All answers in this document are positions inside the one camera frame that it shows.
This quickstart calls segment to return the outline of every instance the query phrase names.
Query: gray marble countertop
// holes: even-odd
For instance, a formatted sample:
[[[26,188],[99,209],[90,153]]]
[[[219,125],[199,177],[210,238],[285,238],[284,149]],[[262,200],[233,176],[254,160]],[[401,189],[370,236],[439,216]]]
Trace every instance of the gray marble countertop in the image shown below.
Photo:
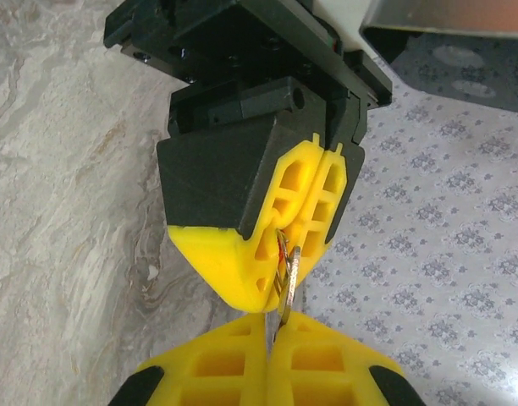
[[[0,0],[0,404],[106,404],[232,320],[170,244],[155,144],[177,80],[102,46],[119,0]],[[518,115],[395,80],[306,313],[429,405],[518,405]]]

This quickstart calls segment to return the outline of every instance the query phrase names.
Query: black plastic mount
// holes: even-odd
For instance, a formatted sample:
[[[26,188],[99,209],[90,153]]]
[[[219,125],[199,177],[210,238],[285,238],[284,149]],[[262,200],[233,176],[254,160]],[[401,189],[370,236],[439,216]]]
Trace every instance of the black plastic mount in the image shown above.
[[[126,0],[104,43],[186,81],[172,95],[169,140],[157,146],[167,222],[254,230],[276,161],[322,136],[342,155],[348,187],[364,160],[366,111],[392,99],[389,78],[364,52],[343,53],[312,0]]]

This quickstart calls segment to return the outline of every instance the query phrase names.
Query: marble surface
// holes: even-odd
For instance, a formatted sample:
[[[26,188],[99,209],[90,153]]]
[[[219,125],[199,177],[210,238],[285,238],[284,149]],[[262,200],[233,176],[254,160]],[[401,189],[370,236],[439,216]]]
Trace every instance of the marble surface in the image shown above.
[[[0,0],[0,404],[106,404],[234,319],[166,237],[154,145],[182,84],[102,47],[119,0]],[[518,404],[518,115],[396,82],[306,312],[430,405]]]

